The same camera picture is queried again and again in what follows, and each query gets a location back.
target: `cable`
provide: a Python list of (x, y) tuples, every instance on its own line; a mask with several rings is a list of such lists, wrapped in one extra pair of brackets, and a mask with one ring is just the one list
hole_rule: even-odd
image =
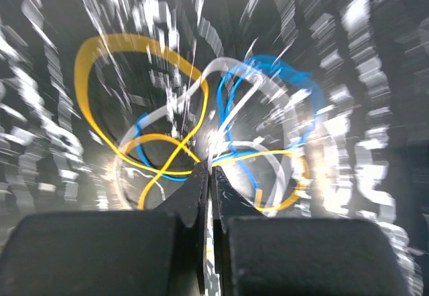
[[(155, 135), (152, 135), (152, 134), (142, 135), (142, 136), (140, 136), (136, 139), (133, 139), (130, 142), (126, 143), (124, 145), (124, 147), (121, 148), (121, 151), (123, 151), (123, 152), (125, 152), (125, 154), (127, 154), (128, 152), (130, 152), (130, 150), (132, 150), (137, 145), (143, 144), (143, 143), (148, 142), (148, 141), (155, 141), (155, 140), (158, 140), (157, 134), (155, 134)], [(173, 142), (176, 142), (177, 140), (173, 139), (173, 138), (169, 138), (168, 141), (173, 143)], [(185, 149), (186, 151), (190, 151), (187, 147), (183, 147), (183, 149)], [(251, 157), (259, 157), (259, 156), (267, 155), (267, 154), (283, 154), (287, 157), (291, 157), (292, 159), (300, 159), (304, 165), (304, 175), (302, 176), (302, 179), (300, 179), (300, 181), (298, 181), (298, 183), (297, 183), (297, 185), (296, 185), (296, 187), (295, 187), (295, 189), (292, 192), (290, 197), (288, 197), (286, 200), (284, 200), (278, 206), (269, 207), (269, 208), (257, 207), (257, 209), (259, 211), (262, 211), (262, 212), (279, 211), (279, 210), (283, 210), (283, 209), (291, 206), (299, 198), (299, 193), (301, 191), (305, 190), (305, 188), (307, 186), (306, 180), (308, 180), (308, 177), (309, 177), (309, 167), (308, 167), (308, 164), (305, 162), (305, 159), (303, 157), (295, 157), (293, 155), (293, 153), (291, 151), (288, 151), (288, 150), (271, 150), (271, 151), (255, 152), (252, 154), (242, 155), (239, 157), (232, 157), (232, 158), (227, 158), (227, 159), (223, 159), (223, 160), (218, 160), (217, 162), (213, 163), (213, 167), (232, 163), (232, 162), (236, 162), (236, 161), (241, 161), (244, 159), (249, 159)], [(200, 162), (199, 158), (197, 158), (195, 155), (193, 155), (193, 158), (194, 158), (195, 162), (197, 162), (197, 163)], [(147, 196), (147, 193), (143, 197), (143, 207), (144, 207), (144, 199), (146, 196)]]
[[(258, 151), (269, 151), (266, 147), (264, 147), (261, 144), (257, 144), (251, 141), (233, 141), (233, 142), (224, 142), (222, 145), (232, 145), (234, 147), (250, 147), (252, 149), (258, 150)], [(286, 188), (288, 187), (288, 182), (286, 182), (285, 173), (283, 167), (280, 165), (280, 162), (274, 157), (274, 155), (264, 155), (264, 157), (267, 159), (267, 161), (271, 164), (274, 173), (276, 174), (275, 183), (273, 189), (270, 191), (270, 195), (266, 201), (265, 204), (275, 206), (279, 204), (286, 192)], [(277, 212), (270, 212), (268, 216), (275, 216)]]
[[(146, 142), (150, 142), (150, 141), (167, 141), (170, 143), (173, 143), (175, 145), (180, 145), (179, 140), (173, 138), (173, 137), (169, 137), (165, 134), (157, 134), (157, 133), (152, 133), (152, 134), (146, 134), (146, 135), (142, 135), (137, 139), (132, 139), (129, 143), (127, 143), (124, 147), (121, 148), (121, 152), (123, 154), (128, 154), (134, 147), (138, 146), (139, 143), (143, 144)], [(191, 151), (189, 150), (189, 148), (187, 148), (186, 146), (183, 147), (183, 150), (185, 152), (187, 152), (187, 154), (189, 154), (189, 156), (196, 162), (196, 163), (200, 163), (200, 159)], [(114, 170), (114, 180), (113, 180), (113, 186), (115, 188), (117, 197), (119, 202), (121, 203), (122, 208), (125, 208), (127, 210), (132, 209), (131, 206), (127, 203), (127, 197), (125, 197), (123, 190), (119, 187), (118, 184), (118, 173), (121, 169), (121, 162), (123, 160), (120, 158), (120, 156), (116, 155), (114, 160), (113, 160), (113, 166), (112, 169)]]
[[(188, 89), (188, 91), (185, 92), (183, 95), (181, 95), (177, 99), (178, 106), (180, 106), (185, 101), (185, 98), (192, 96), (199, 89), (201, 81), (205, 80), (209, 74), (211, 74), (213, 72), (217, 72), (217, 71), (228, 72), (231, 68), (233, 68), (237, 65), (240, 65), (240, 64), (242, 64), (240, 61), (234, 60), (232, 58), (216, 58), (216, 59), (214, 59), (212, 62), (210, 62), (208, 64), (208, 66), (204, 69), (200, 78), (198, 78), (191, 85), (191, 87)], [(241, 76), (242, 74), (246, 73), (244, 71), (244, 69), (253, 70), (252, 67), (243, 64), (241, 66), (241, 69), (237, 71), (236, 75)], [(266, 83), (261, 85), (260, 91), (262, 93), (264, 93), (267, 97), (273, 97), (275, 94), (279, 94), (281, 88), (274, 81), (270, 80), (268, 77), (263, 76), (263, 78), (264, 78), (264, 80), (266, 80)], [(273, 101), (276, 102), (280, 106), (286, 106), (286, 104), (288, 102), (288, 97), (285, 94), (281, 94), (280, 96), (274, 98)], [(151, 112), (150, 114), (148, 114), (143, 119), (141, 119), (138, 124), (140, 127), (142, 125), (147, 127), (148, 125), (156, 122), (158, 119), (162, 118), (166, 114), (167, 114), (167, 106), (164, 105), (164, 106), (156, 109), (155, 111)], [(297, 116), (292, 115), (290, 117), (290, 119), (295, 124), (295, 121), (297, 121)], [(284, 142), (285, 143), (288, 142), (288, 133), (293, 133), (293, 131), (286, 131), (286, 127), (284, 124)], [(134, 136), (135, 136), (135, 127), (131, 127), (126, 132), (126, 134), (124, 135), (124, 137), (122, 138), (122, 140), (118, 146), (124, 147), (124, 145), (126, 143), (130, 142), (130, 140), (132, 140), (132, 138), (134, 138)], [(186, 172), (180, 173), (180, 175), (184, 175), (184, 174), (188, 175), (190, 173), (191, 173), (191, 171), (186, 171)], [(164, 172), (164, 174), (177, 175), (178, 173), (177, 172), (176, 173)]]
[(162, 172), (164, 172), (165, 170), (167, 170), (167, 168), (170, 166), (170, 164), (173, 162), (174, 158), (177, 156), (177, 154), (179, 153), (179, 151), (185, 146), (185, 144), (189, 141), (189, 139), (191, 137), (194, 136), (194, 134), (198, 131), (198, 129), (201, 127), (202, 122), (204, 120), (204, 116), (206, 114), (206, 110), (207, 110), (207, 104), (208, 104), (208, 84), (206, 80), (203, 80), (202, 84), (201, 84), (201, 89), (202, 92), (204, 93), (204, 99), (202, 102), (202, 110), (201, 110), (201, 116), (200, 116), (200, 120), (198, 121), (197, 125), (195, 126), (195, 128), (189, 132), (189, 134), (187, 136), (185, 136), (185, 138), (183, 139), (183, 141), (180, 143), (179, 146), (177, 146), (177, 148), (173, 151), (173, 153), (171, 154), (171, 156), (167, 159), (167, 162), (164, 164), (164, 166), (162, 167), (162, 169), (157, 173), (156, 176), (154, 176), (149, 183), (145, 186), (145, 188), (143, 189), (143, 192), (140, 195), (139, 198), (139, 205), (138, 208), (140, 210), (144, 209), (144, 203), (145, 203), (145, 198), (146, 195), (149, 193), (150, 188), (152, 187), (152, 185), (161, 177)]
[[(242, 77), (240, 77), (240, 81), (241, 80), (243, 80), (244, 78), (245, 78), (246, 76), (242, 76)], [(255, 83), (252, 87), (251, 87), (251, 89), (249, 90), (249, 92), (241, 99), (241, 101), (239, 102), (239, 104), (237, 105), (238, 106), (238, 109), (235, 111), (235, 113), (231, 113), (231, 114), (228, 114), (227, 115), (227, 117), (224, 119), (223, 117), (225, 117), (225, 116), (223, 116), (223, 117), (221, 117), (220, 119), (219, 119), (219, 124), (220, 124), (220, 126), (219, 126), (219, 130), (218, 130), (218, 140), (217, 141), (219, 141), (219, 137), (220, 138), (223, 138), (223, 134), (222, 134), (222, 132), (224, 131), (224, 129), (226, 129), (227, 127), (228, 127), (228, 124), (229, 124), (229, 121), (232, 121), (232, 118), (234, 117), (234, 115), (238, 112), (238, 110), (242, 107), (242, 106), (244, 106), (244, 104), (250, 99), (250, 97), (253, 95), (253, 94), (255, 94), (256, 92), (257, 92), (257, 89), (259, 88), (259, 85), (262, 83), (262, 79), (261, 79), (261, 82), (260, 83)], [(221, 85), (222, 84), (220, 84), (219, 86), (219, 88), (218, 88), (218, 95), (219, 95), (219, 90), (221, 90)], [(229, 135), (229, 138), (228, 138), (228, 140), (229, 141), (232, 141), (232, 136), (231, 136), (231, 134), (227, 131), (227, 134)], [(234, 146), (233, 145), (230, 145), (230, 148), (231, 148), (231, 151), (233, 152), (233, 153), (235, 153), (235, 152), (237, 152), (236, 150), (235, 150), (235, 148), (234, 148)], [(209, 169), (211, 169), (211, 163), (212, 163), (212, 151), (210, 150), (210, 148), (209, 148), (209, 151), (208, 151), (208, 168)], [(245, 174), (246, 174), (246, 176), (249, 178), (249, 180), (250, 180), (250, 182), (251, 182), (251, 185), (252, 185), (252, 188), (253, 188), (253, 191), (255, 192), (255, 194), (256, 194), (256, 191), (257, 191), (257, 189), (258, 189), (258, 187), (259, 187), (259, 185), (258, 185), (258, 183), (256, 182), (256, 179), (255, 179), (255, 177), (253, 176), (253, 174), (250, 172), (250, 170), (246, 167), (246, 165), (242, 162), (242, 161), (240, 161), (239, 163), (239, 166), (241, 167), (241, 169), (245, 172)]]
[[(198, 80), (197, 88), (200, 86), (200, 83), (202, 88), (204, 88), (204, 85), (207, 87), (207, 81), (205, 79), (199, 79), (201, 72), (174, 50), (169, 48), (161, 49), (160, 44), (157, 41), (145, 36), (130, 33), (100, 35), (86, 40), (80, 47), (74, 62), (74, 90), (78, 105), (84, 118), (88, 121), (97, 135), (103, 139), (104, 142), (124, 161), (148, 171), (158, 172), (157, 169), (147, 167), (144, 164), (137, 163), (124, 156), (124, 154), (116, 148), (115, 144), (113, 144), (101, 131), (91, 113), (88, 97), (89, 74), (91, 68), (98, 58), (105, 54), (115, 52), (150, 52), (151, 54), (155, 54), (169, 61), (171, 64), (176, 65), (191, 79)], [(164, 170), (164, 173), (169, 175), (188, 175), (192, 172)]]
[[(103, 118), (103, 115), (101, 114), (100, 110), (97, 111), (97, 117), (100, 120), (100, 124), (101, 124), (102, 128), (105, 130), (105, 134), (110, 137), (110, 139), (112, 140), (112, 142), (118, 143), (117, 138), (114, 136), (112, 130), (110, 130), (110, 128), (109, 128), (108, 124), (106, 123), (106, 120)], [(129, 159), (132, 159), (136, 163), (140, 163), (141, 162), (141, 159), (138, 159), (138, 158), (132, 156), (131, 154), (127, 154), (127, 157)]]
[[(141, 135), (141, 129), (138, 125), (138, 122), (144, 118), (145, 116), (147, 116), (147, 113), (143, 113), (139, 119), (137, 120), (137, 123), (135, 125), (135, 130), (136, 130), (136, 134), (135, 137), (139, 137)], [(154, 166), (149, 162), (149, 160), (147, 159), (147, 157), (145, 156), (145, 153), (143, 152), (143, 145), (138, 145), (137, 146), (137, 152), (139, 153), (140, 159), (141, 161), (147, 166), (147, 167), (152, 167), (154, 168)], [(171, 177), (169, 175), (163, 174), (162, 177), (168, 179), (168, 180), (172, 180), (172, 181), (176, 181), (176, 182), (183, 182), (186, 181), (188, 179), (188, 177)]]
[[(147, 116), (147, 113), (143, 113), (139, 118), (138, 118), (138, 120), (137, 120), (137, 123), (136, 123), (136, 125), (135, 125), (135, 128), (136, 128), (136, 136), (135, 137), (139, 137), (140, 135), (141, 135), (141, 130), (140, 130), (140, 128), (139, 128), (139, 125), (138, 125), (138, 121), (140, 121), (142, 118), (144, 118), (145, 116)], [(149, 159), (145, 156), (145, 153), (143, 152), (143, 145), (138, 145), (137, 146), (137, 152), (139, 153), (139, 156), (140, 156), (140, 159), (141, 159), (141, 161), (146, 165), (146, 166), (148, 166), (148, 167), (154, 167), (151, 163), (150, 163), (150, 161), (149, 161)], [(246, 154), (250, 154), (250, 153), (254, 153), (254, 151), (246, 151), (246, 152), (240, 152), (240, 153), (246, 153)], [(226, 155), (226, 156), (224, 156), (224, 157), (222, 157), (223, 159), (226, 159), (226, 158), (230, 158), (230, 157), (236, 157), (236, 156), (238, 156), (238, 155), (236, 155), (236, 153), (232, 153), (232, 154), (228, 154), (228, 155)], [(177, 182), (183, 182), (183, 181), (186, 181), (187, 179), (188, 179), (188, 177), (170, 177), (170, 176), (168, 176), (168, 175), (162, 175), (162, 177), (164, 177), (164, 178), (166, 178), (166, 179), (168, 179), (168, 180), (172, 180), (172, 181), (177, 181)]]
[[(309, 74), (308, 73), (301, 73), (301, 72), (297, 72), (295, 71), (291, 66), (287, 65), (285, 62), (283, 61), (279, 61), (278, 58), (275, 58), (273, 56), (255, 56), (253, 58), (251, 58), (250, 60), (245, 61), (245, 63), (247, 64), (251, 64), (252, 62), (256, 62), (257, 60), (259, 60), (262, 63), (258, 63), (256, 64), (254, 67), (257, 69), (261, 69), (264, 73), (266, 73), (267, 75), (276, 75), (278, 74), (281, 78), (283, 78), (284, 80), (286, 78), (289, 78), (291, 80), (291, 84), (295, 85), (295, 86), (311, 86), (311, 89), (315, 88), (317, 90), (320, 90), (320, 88), (318, 87), (317, 84), (313, 83), (313, 81), (310, 80), (309, 83), (306, 83), (305, 85), (302, 85), (302, 81), (308, 79)], [(238, 66), (234, 67), (232, 70), (230, 70), (225, 77), (221, 80), (221, 83), (219, 84), (218, 90), (217, 90), (217, 105), (218, 105), (218, 110), (219, 110), (219, 116), (220, 116), (220, 124), (223, 123), (223, 121), (225, 120), (225, 116), (229, 115), (229, 111), (231, 109), (232, 103), (233, 103), (233, 99), (235, 96), (235, 93), (238, 89), (238, 86), (240, 85), (240, 83), (243, 81), (243, 78), (238, 79), (238, 81), (235, 83), (230, 97), (227, 101), (227, 105), (226, 105), (226, 109), (223, 109), (223, 100), (222, 100), (222, 87), (225, 84), (226, 80), (228, 78), (232, 78), (234, 71), (238, 69)], [(315, 93), (316, 96), (319, 96), (319, 98), (314, 99), (313, 96), (313, 107), (316, 107), (316, 110), (313, 112), (314, 115), (316, 115), (316, 112), (318, 111), (318, 109), (321, 109), (323, 107), (323, 102), (324, 99), (322, 97), (321, 92), (319, 93)], [(304, 134), (301, 136), (300, 140), (295, 143), (294, 145), (290, 145), (288, 147), (288, 149), (294, 148), (296, 146), (298, 146), (299, 144), (304, 143), (309, 134), (311, 134), (311, 132), (314, 130), (314, 127), (312, 127), (311, 129), (307, 128), (306, 131), (304, 131)], [(229, 141), (232, 141), (232, 135), (229, 129), (227, 129), (227, 139)], [(230, 146), (230, 149), (232, 152), (235, 152), (235, 148), (233, 147), (233, 145)], [(247, 177), (250, 179), (253, 189), (256, 190), (257, 189), (257, 183), (256, 180), (253, 176), (253, 174), (249, 171), (249, 169), (245, 166), (245, 164), (243, 162), (239, 162), (240, 167), (242, 168), (242, 170), (245, 172), (245, 174), (247, 175)]]
[[(201, 80), (205, 81), (205, 78), (211, 74), (212, 72), (215, 71), (224, 71), (227, 72), (228, 70), (230, 70), (232, 67), (241, 64), (238, 60), (234, 60), (232, 58), (217, 58), (215, 60), (213, 60), (212, 62), (209, 63), (209, 65), (204, 69), (204, 72), (202, 73), (202, 76), (196, 80), (196, 82), (190, 87), (190, 89), (183, 94), (180, 98), (178, 98), (178, 105), (181, 105), (185, 98), (192, 96), (196, 90), (198, 89), (198, 87), (200, 87), (200, 82)], [(246, 68), (247, 71), (255, 71), (252, 67), (247, 66), (247, 65), (241, 65), (241, 68)], [(238, 70), (237, 75), (241, 75), (244, 74), (243, 71)], [(266, 76), (263, 76), (263, 78), (265, 80), (267, 80), (267, 83), (262, 84), (261, 85), (261, 91), (268, 97), (273, 97), (275, 94), (279, 94), (281, 88), (274, 82), (269, 80)], [(274, 98), (274, 101), (279, 102), (278, 104), (281, 104), (281, 100), (287, 98), (287, 96), (285, 94), (280, 94), (280, 96), (277, 96)], [(167, 108), (166, 105), (158, 108), (157, 110), (155, 110), (154, 112), (150, 113), (149, 115), (147, 115), (145, 118), (143, 118), (140, 122), (139, 122), (139, 126), (141, 125), (149, 125), (153, 122), (155, 122), (156, 120), (160, 119), (161, 117), (163, 117), (164, 115), (167, 114)], [(291, 117), (292, 120), (296, 120), (296, 115)], [(288, 139), (288, 132), (285, 129), (285, 124), (283, 124), (284, 126), (284, 142), (287, 142)], [(132, 140), (133, 138), (133, 128), (130, 128), (125, 136), (122, 138), (121, 143), (119, 145), (119, 147), (123, 148), (124, 145), (126, 145), (126, 143), (130, 142), (130, 140)], [(287, 160), (282, 159), (282, 165), (286, 163)]]
[[(219, 83), (219, 86), (217, 88), (217, 107), (218, 107), (218, 111), (219, 111), (219, 126), (221, 126), (224, 121), (225, 121), (225, 112), (223, 110), (223, 99), (222, 99), (222, 87), (226, 81), (226, 77), (231, 75), (231, 71), (228, 72), (225, 77), (221, 80), (221, 82)], [(240, 77), (239, 81), (237, 82), (238, 84), (243, 80), (243, 77)], [(231, 132), (229, 130), (227, 130), (227, 140), (228, 141), (232, 141), (233, 138), (231, 136)], [(234, 148), (233, 145), (229, 146), (230, 150), (235, 153), (237, 152), (237, 150)], [(258, 184), (256, 182), (255, 177), (253, 176), (253, 174), (250, 172), (250, 170), (246, 167), (246, 165), (244, 164), (244, 162), (239, 161), (238, 162), (239, 167), (243, 170), (243, 172), (245, 173), (245, 175), (249, 178), (249, 181), (252, 185), (253, 191), (256, 193), (257, 189), (258, 189)]]
[(208, 164), (208, 171), (211, 174), (212, 170), (212, 161), (213, 161), (213, 151), (216, 149), (216, 146), (219, 142), (221, 142), (221, 139), (223, 138), (223, 132), (228, 127), (229, 123), (233, 120), (234, 116), (238, 113), (239, 110), (244, 106), (244, 104), (251, 98), (253, 94), (255, 94), (258, 90), (258, 88), (262, 84), (262, 78), (260, 75), (257, 75), (258, 79), (257, 82), (250, 88), (249, 91), (241, 98), (241, 100), (237, 103), (237, 105), (234, 107), (234, 109), (231, 111), (231, 113), (225, 118), (222, 125), (219, 127), (219, 130), (217, 131), (217, 139), (214, 142), (214, 145), (211, 145), (208, 148), (208, 157), (207, 157), (207, 164)]
[[(149, 178), (149, 179), (151, 179), (151, 178), (153, 178), (153, 176), (152, 175), (147, 175), (147, 174), (144, 174), (142, 171), (140, 171), (140, 170), (138, 170), (138, 169), (136, 169), (136, 168), (134, 168), (134, 167), (127, 167), (127, 168), (125, 168), (125, 170), (127, 171), (127, 172), (137, 172), (139, 175), (141, 175), (141, 176), (143, 176), (143, 177), (146, 177), (146, 178)], [(166, 192), (165, 192), (165, 190), (164, 190), (164, 188), (157, 182), (156, 183), (156, 185), (159, 187), (159, 189), (160, 189), (160, 192), (161, 192), (161, 198), (162, 198), (162, 201), (166, 201)]]

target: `dark background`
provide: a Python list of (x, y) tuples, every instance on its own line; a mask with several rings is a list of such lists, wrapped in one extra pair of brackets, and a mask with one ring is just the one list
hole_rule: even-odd
[[(137, 4), (140, 0), (129, 0), (130, 5)], [(365, 131), (371, 125), (389, 125), (389, 141), (387, 147), (372, 150), (372, 158), (375, 163), (388, 162), (386, 177), (376, 187), (377, 190), (388, 192), (396, 201), (395, 224), (404, 228), (410, 238), (409, 246), (418, 249), (422, 254), (417, 262), (422, 267), (426, 276), (428, 269), (424, 259), (428, 237), (425, 215), (429, 211), (429, 165), (428, 165), (428, 95), (429, 95), (429, 0), (370, 0), (369, 25), (370, 28), (362, 28), (371, 35), (372, 56), (378, 56), (381, 60), (381, 71), (387, 77), (389, 94), (371, 94), (368, 87), (359, 79), (358, 64), (367, 54), (360, 52), (366, 50), (368, 45), (361, 43), (350, 47), (347, 30), (342, 25), (342, 15), (347, 5), (352, 0), (258, 0), (251, 14), (246, 14), (249, 0), (204, 0), (201, 16), (209, 21), (221, 41), (222, 50), (214, 50), (208, 40), (198, 33), (198, 15), (195, 11), (193, 0), (159, 0), (168, 4), (170, 11), (175, 9), (177, 13), (177, 30), (180, 34), (180, 54), (194, 65), (203, 70), (204, 67), (218, 56), (228, 56), (238, 60), (244, 60), (249, 47), (253, 45), (253, 54), (280, 55), (284, 49), (294, 41), (282, 59), (297, 70), (312, 73), (312, 79), (320, 85), (325, 93), (328, 104), (329, 92), (344, 84), (354, 100), (354, 107), (350, 120), (350, 131), (347, 134), (346, 148), (348, 163), (354, 170), (356, 157), (354, 147), (356, 143), (365, 138)], [(61, 146), (51, 143), (41, 128), (40, 119), (32, 114), (32, 110), (25, 103), (19, 91), (14, 85), (14, 73), (11, 70), (11, 62), (7, 56), (0, 60), (0, 79), (5, 86), (6, 95), (1, 103), (10, 106), (27, 118), (27, 123), (17, 120), (4, 110), (0, 112), (0, 123), (4, 133), (10, 133), (13, 127), (20, 127), (34, 134), (40, 134), (35, 146), (46, 152), (44, 157), (37, 161), (37, 174), (33, 183), (25, 186), (12, 183), (8, 174), (18, 175), (22, 171), (17, 166), (19, 157), (24, 154), (26, 148), (17, 143), (2, 140), (0, 159), (0, 182), (2, 189), (10, 194), (2, 194), (0, 199), (0, 224), (2, 239), (6, 239), (8, 230), (25, 214), (34, 211), (47, 210), (88, 210), (88, 209), (115, 209), (118, 208), (115, 194), (111, 184), (106, 180), (109, 165), (114, 153), (106, 145), (100, 145), (94, 141), (90, 134), (90, 126), (82, 119), (82, 115), (74, 98), (73, 69), (74, 59), (80, 45), (88, 38), (98, 35), (93, 23), (88, 16), (82, 0), (40, 0), (42, 7), (40, 13), (44, 17), (43, 32), (56, 46), (60, 60), (64, 81), (64, 91), (74, 103), (77, 115), (72, 116), (72, 132), (82, 143), (84, 153), (82, 159), (92, 172), (79, 171), (76, 183), (78, 194), (76, 201), (64, 199), (65, 183), (60, 177), (52, 152), (64, 151)], [(14, 38), (8, 33), (10, 27), (24, 42), (25, 46), (13, 46), (27, 58), (25, 70), (38, 84), (38, 92), (44, 99), (44, 107), (52, 113), (52, 121), (58, 123), (59, 93), (51, 85), (48, 70), (48, 59), (45, 55), (45, 43), (40, 35), (33, 29), (28, 18), (21, 10), (23, 0), (0, 0), (1, 31), (5, 40), (13, 46)], [(105, 5), (109, 9), (108, 0), (97, 0), (99, 5)], [(289, 5), (294, 7), (291, 21), (288, 22), (285, 33), (281, 34), (282, 20), (285, 13), (283, 8)], [(121, 26), (119, 16), (123, 18)], [(126, 16), (124, 8), (120, 7), (113, 15), (100, 16), (105, 33), (140, 33), (147, 35), (148, 31), (137, 31), (131, 16)], [(165, 24), (158, 27), (167, 31)], [(196, 42), (195, 57), (192, 49)], [(337, 50), (342, 58), (341, 64), (334, 70), (323, 67), (322, 60), (327, 55)], [(129, 105), (120, 104), (120, 100), (126, 102), (126, 96), (121, 94), (118, 81), (118, 73), (112, 65), (112, 61), (102, 68), (104, 83), (116, 90), (119, 96), (111, 96), (105, 92), (97, 78), (95, 70), (90, 77), (90, 104), (93, 115), (101, 128), (114, 140), (120, 139), (125, 131), (132, 126), (137, 118), (144, 112), (162, 106), (166, 102), (165, 90), (150, 82), (148, 70), (162, 71), (151, 65), (143, 54), (115, 55), (114, 60), (120, 67), (120, 75), (124, 81), (126, 93), (141, 96), (144, 104)], [(208, 79), (210, 84), (210, 105), (208, 113), (216, 108), (215, 94), (220, 75), (213, 74)], [(237, 98), (246, 91), (242, 87)], [(194, 96), (190, 105), (190, 112), (198, 118), (200, 108), (199, 96)], [(388, 106), (391, 113), (383, 121), (373, 121), (366, 116), (368, 112), (383, 106)], [(257, 132), (256, 126), (261, 122), (273, 107), (261, 105), (256, 96), (243, 110), (242, 115), (235, 122), (233, 134), (237, 139), (252, 140), (257, 136), (270, 135), (274, 139), (281, 139), (281, 127), (276, 125), (270, 130)], [(341, 108), (336, 107), (331, 117), (341, 113)], [(178, 129), (181, 130), (183, 118), (177, 116)], [(193, 122), (184, 119), (184, 132), (188, 132)], [(217, 117), (212, 121), (204, 122), (203, 127), (196, 136), (194, 146), (198, 156), (204, 157), (204, 148), (208, 143), (208, 133), (217, 126)], [(153, 126), (145, 129), (145, 133), (169, 133), (171, 123), (166, 119), (160, 120)], [(154, 165), (161, 166), (173, 150), (172, 146), (165, 143), (151, 143), (145, 145), (145, 151)], [(272, 148), (282, 147), (277, 142)], [(311, 159), (311, 146), (306, 147), (307, 155)], [(183, 155), (174, 162), (174, 169), (190, 169), (192, 161)], [(266, 165), (257, 163), (249, 164), (249, 168), (258, 174), (258, 181), (271, 187), (274, 173)], [(135, 199), (139, 190), (144, 188), (144, 177), (136, 177), (128, 180), (129, 197)], [(377, 206), (364, 198), (354, 185), (353, 197), (349, 204), (350, 216), (358, 210), (370, 210), (377, 212)], [(56, 186), (54, 193), (42, 192), (38, 189), (40, 182), (50, 183)], [(160, 183), (166, 189), (166, 194), (171, 194), (180, 184), (161, 179)], [(29, 199), (33, 200), (34, 208), (26, 208), (17, 205), (16, 196), (20, 192), (29, 192)], [(153, 193), (148, 198), (151, 207), (160, 203), (159, 193)], [(313, 215), (324, 214), (318, 200), (312, 200)]]

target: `black plastic tab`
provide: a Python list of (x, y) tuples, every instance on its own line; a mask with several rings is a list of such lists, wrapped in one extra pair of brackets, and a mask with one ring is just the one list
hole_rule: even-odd
[(205, 290), (207, 202), (207, 163), (199, 163), (195, 165), (184, 184), (156, 208), (156, 210), (176, 212), (185, 224), (187, 231), (181, 242), (182, 252), (187, 254), (186, 261), (194, 262), (201, 294), (204, 294)]
[(387, 237), (373, 222), (235, 218), (228, 243), (224, 296), (409, 295)]
[(210, 192), (213, 214), (214, 270), (220, 274), (223, 271), (222, 264), (229, 261), (225, 254), (226, 248), (223, 246), (226, 241), (228, 221), (237, 216), (263, 218), (265, 216), (232, 187), (221, 167), (214, 167), (212, 170)]
[(165, 212), (70, 212), (25, 218), (0, 258), (0, 295), (179, 295), (176, 241)]

